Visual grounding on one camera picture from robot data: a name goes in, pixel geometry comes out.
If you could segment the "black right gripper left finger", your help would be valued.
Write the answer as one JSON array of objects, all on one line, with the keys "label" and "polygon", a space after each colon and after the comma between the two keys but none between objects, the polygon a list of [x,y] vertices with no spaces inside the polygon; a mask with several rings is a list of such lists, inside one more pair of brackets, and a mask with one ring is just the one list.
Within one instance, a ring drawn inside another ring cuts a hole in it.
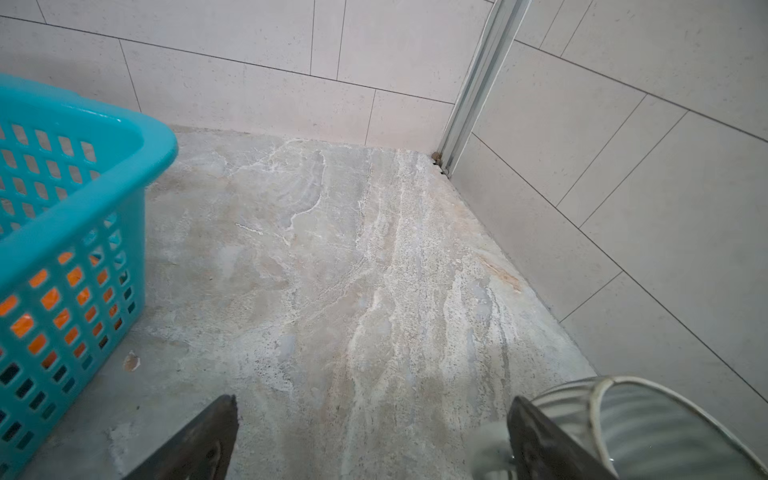
[{"label": "black right gripper left finger", "polygon": [[221,395],[126,479],[225,479],[239,430],[235,395]]}]

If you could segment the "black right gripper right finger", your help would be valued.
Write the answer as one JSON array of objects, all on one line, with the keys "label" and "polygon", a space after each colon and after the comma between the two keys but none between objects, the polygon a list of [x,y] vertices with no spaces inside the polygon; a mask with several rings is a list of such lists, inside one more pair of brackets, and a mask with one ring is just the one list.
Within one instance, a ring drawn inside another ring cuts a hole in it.
[{"label": "black right gripper right finger", "polygon": [[507,414],[515,479],[616,479],[538,407],[516,396]]}]

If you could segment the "orange fruit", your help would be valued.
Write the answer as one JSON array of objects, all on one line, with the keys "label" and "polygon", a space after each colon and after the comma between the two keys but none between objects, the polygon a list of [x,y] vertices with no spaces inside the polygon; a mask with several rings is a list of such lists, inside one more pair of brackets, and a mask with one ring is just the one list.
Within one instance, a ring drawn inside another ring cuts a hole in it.
[{"label": "orange fruit", "polygon": [[51,375],[89,371],[120,343],[139,310],[123,249],[69,248],[1,295],[1,353]]}]

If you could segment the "teal plastic basket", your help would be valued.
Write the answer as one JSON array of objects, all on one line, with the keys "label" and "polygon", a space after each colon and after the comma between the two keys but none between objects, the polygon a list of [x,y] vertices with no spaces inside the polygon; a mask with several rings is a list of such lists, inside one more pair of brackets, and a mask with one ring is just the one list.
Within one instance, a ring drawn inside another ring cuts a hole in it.
[{"label": "teal plastic basket", "polygon": [[147,115],[1,79],[1,475],[18,477],[139,318],[145,191],[178,154]]}]

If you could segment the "aluminium corner post right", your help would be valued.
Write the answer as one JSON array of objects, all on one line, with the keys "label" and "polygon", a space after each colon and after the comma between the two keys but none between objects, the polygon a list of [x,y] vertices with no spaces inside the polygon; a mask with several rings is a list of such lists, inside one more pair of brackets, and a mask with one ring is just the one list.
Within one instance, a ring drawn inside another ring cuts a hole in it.
[{"label": "aluminium corner post right", "polygon": [[446,124],[433,163],[450,178],[484,108],[531,0],[495,1]]}]

